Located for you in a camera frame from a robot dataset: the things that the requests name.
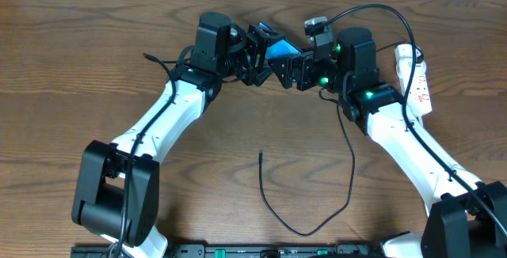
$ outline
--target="robotic arm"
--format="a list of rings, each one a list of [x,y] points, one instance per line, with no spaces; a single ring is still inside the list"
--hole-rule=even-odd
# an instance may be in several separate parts
[[[305,33],[313,44],[310,49],[296,47],[264,23],[251,25],[246,32],[221,13],[202,14],[190,61],[175,66],[163,94],[147,114],[112,143],[92,141],[86,147],[74,196],[74,223],[110,241],[118,240],[124,190],[107,184],[105,178],[124,176],[139,130],[170,100],[174,81],[172,104],[153,122],[133,154],[128,235],[124,242],[124,250],[131,256],[163,257],[168,241],[154,226],[158,171],[163,158],[182,131],[216,98],[224,78],[236,76],[246,85],[260,86],[274,73],[285,89],[295,84],[304,91],[319,85],[338,93],[347,119],[396,160],[421,194],[429,215],[425,233],[384,241],[381,247],[386,256],[467,257],[480,251],[505,257],[507,241],[498,227],[407,131],[402,95],[379,80],[370,31],[347,28],[337,35],[335,44],[331,25],[325,17],[317,17],[305,22]],[[477,189],[500,221],[507,224],[507,189],[499,182],[482,183],[442,149],[410,110],[407,113],[424,142],[471,188]],[[473,238],[466,211],[476,216],[480,222],[476,231],[488,233],[488,239]]]

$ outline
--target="wooden table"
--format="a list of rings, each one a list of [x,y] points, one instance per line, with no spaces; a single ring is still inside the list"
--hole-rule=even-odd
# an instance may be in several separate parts
[[[105,243],[71,221],[81,155],[109,142],[156,101],[165,72],[142,57],[175,59],[198,17],[223,12],[245,27],[266,21],[306,45],[303,22],[378,2],[408,19],[428,63],[433,110],[425,126],[485,182],[507,182],[507,0],[0,0],[0,256],[68,256]],[[377,46],[405,40],[400,22],[370,9],[336,31],[367,26]],[[397,83],[393,51],[378,57]],[[258,191],[265,154],[268,200],[308,231],[345,199],[351,157],[335,107],[317,89],[223,87],[178,139],[161,170],[157,226],[177,241],[333,244],[425,226],[422,201],[387,153],[345,123],[356,152],[353,199],[312,237],[289,233]]]

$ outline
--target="white power strip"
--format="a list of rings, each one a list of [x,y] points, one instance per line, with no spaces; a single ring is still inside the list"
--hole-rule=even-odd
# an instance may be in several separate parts
[[[420,51],[416,50],[416,57],[420,55]],[[395,56],[396,74],[398,74],[399,77],[402,94],[405,95],[406,87],[410,79],[410,71],[412,70],[412,45],[398,45],[395,49]],[[410,87],[410,95],[407,102],[407,105],[412,110],[412,113],[418,119],[432,111],[431,100],[429,99],[428,82],[426,80],[426,61],[422,61],[421,63],[417,63],[415,66],[414,79],[412,81],[412,86]]]

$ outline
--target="wood grain surface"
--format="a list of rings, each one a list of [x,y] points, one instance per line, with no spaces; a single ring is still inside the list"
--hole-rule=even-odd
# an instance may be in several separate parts
[[[204,11],[241,26],[265,21],[305,45],[303,22],[378,2],[401,11],[428,63],[433,112],[425,127],[485,182],[507,183],[507,0],[0,0],[0,257],[68,256],[105,243],[71,221],[81,155],[109,142],[156,101],[165,72]],[[406,39],[391,14],[370,9],[335,23],[366,26],[377,46]],[[398,82],[393,51],[378,65]],[[421,232],[423,203],[387,153],[345,123],[356,152],[353,199],[312,237],[289,233],[273,208],[308,231],[345,199],[351,157],[335,107],[317,89],[223,87],[178,139],[161,170],[157,227],[177,241],[333,244]]]

